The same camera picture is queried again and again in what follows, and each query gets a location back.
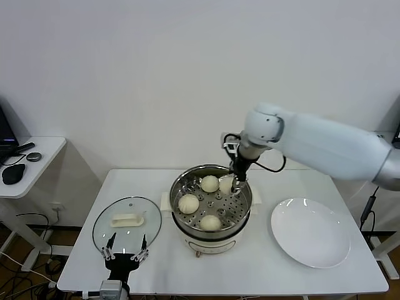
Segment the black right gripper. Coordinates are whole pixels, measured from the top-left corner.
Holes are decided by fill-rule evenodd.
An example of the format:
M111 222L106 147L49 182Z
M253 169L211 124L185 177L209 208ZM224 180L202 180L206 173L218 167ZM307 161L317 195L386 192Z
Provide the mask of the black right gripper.
M250 167L250 160L244 158L240 153L236 156L231 154L229 156L231 162L229 164L229 173L219 178L220 184L232 184L231 194L238 195L246 186L246 173Z

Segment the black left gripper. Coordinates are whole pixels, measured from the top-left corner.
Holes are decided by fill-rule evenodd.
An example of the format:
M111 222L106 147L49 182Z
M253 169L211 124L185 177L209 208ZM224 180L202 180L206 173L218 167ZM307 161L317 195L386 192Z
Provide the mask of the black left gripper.
M110 271L108 279L128 281L131 272L139 268L139 261L144 261L149 255L146 234L143 234L141 249L137 254L113 253L113 245L116 238L114 233L105 246L101 247L101 253L105 259L105 267Z

